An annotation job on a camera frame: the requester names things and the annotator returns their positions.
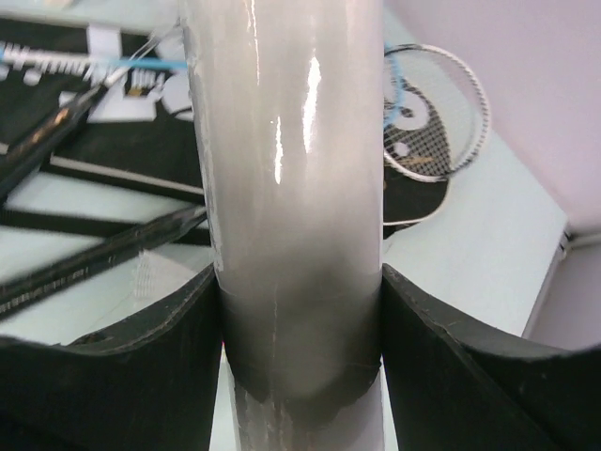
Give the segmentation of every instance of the black handle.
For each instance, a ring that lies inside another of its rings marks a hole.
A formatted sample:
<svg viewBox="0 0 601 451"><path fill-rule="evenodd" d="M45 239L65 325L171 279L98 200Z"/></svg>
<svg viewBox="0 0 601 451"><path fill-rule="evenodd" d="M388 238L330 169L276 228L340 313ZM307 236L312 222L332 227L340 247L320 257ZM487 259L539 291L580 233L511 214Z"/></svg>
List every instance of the black handle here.
<svg viewBox="0 0 601 451"><path fill-rule="evenodd" d="M6 199L24 179L39 169L65 138L87 119L91 108L107 91L105 85L98 85L77 95L8 148L7 156L0 162L0 199Z"/></svg>

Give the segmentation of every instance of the white table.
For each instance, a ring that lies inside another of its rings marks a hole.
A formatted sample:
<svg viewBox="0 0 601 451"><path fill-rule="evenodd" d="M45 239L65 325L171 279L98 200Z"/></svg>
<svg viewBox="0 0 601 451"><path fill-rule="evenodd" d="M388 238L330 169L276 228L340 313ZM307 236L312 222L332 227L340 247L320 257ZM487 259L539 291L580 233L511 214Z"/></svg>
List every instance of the white table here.
<svg viewBox="0 0 601 451"><path fill-rule="evenodd" d="M0 13L114 23L148 30L160 15L158 0L81 0L68 10L49 10L39 0L0 0ZM386 16L387 40L412 41L404 26ZM440 46L444 43L434 42ZM10 200L30 210L146 221L181 202L92 183L39 174ZM522 334L566 224L560 208L513 151L494 135L486 153L453 180L442 211L385 243L385 261L446 303L511 334ZM0 280L89 246L81 237L0 229ZM160 253L195 271L212 259L209 249L165 246ZM0 334L45 343L72 339L120 320L132 292L137 262L55 296L0 324ZM225 366L215 415L214 440L229 440L233 427ZM387 436L396 449L387 412ZM215 450L235 449L214 442Z"/></svg>

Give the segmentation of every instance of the pink wall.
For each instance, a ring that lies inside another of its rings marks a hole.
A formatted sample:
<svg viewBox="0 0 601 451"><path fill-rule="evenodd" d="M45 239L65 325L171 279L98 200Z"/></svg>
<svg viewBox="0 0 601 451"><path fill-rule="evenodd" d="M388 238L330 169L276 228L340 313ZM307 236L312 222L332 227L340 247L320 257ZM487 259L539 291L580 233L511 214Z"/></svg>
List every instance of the pink wall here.
<svg viewBox="0 0 601 451"><path fill-rule="evenodd" d="M497 132L574 227L601 229L601 1L385 1L473 66Z"/></svg>
<svg viewBox="0 0 601 451"><path fill-rule="evenodd" d="M562 263L530 339L566 350L601 343L601 246L574 250Z"/></svg>

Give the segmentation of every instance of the white pole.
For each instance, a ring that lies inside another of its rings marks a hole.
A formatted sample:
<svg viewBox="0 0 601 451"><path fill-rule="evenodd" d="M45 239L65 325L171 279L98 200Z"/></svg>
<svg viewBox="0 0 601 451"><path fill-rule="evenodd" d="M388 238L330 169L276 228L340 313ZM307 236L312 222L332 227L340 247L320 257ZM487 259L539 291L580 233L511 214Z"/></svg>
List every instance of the white pole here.
<svg viewBox="0 0 601 451"><path fill-rule="evenodd" d="M382 1L181 5L241 447L382 450Z"/></svg>

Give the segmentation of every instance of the racket strings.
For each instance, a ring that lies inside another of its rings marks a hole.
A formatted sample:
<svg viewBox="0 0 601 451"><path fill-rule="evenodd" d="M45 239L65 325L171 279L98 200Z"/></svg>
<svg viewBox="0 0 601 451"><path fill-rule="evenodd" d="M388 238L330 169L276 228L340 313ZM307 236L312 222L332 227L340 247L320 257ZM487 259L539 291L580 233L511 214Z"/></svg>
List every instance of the racket strings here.
<svg viewBox="0 0 601 451"><path fill-rule="evenodd" d="M405 44L389 49L391 56L406 78L403 106L384 131L386 165L418 181L447 179L485 146L485 92L465 63L439 48Z"/></svg>

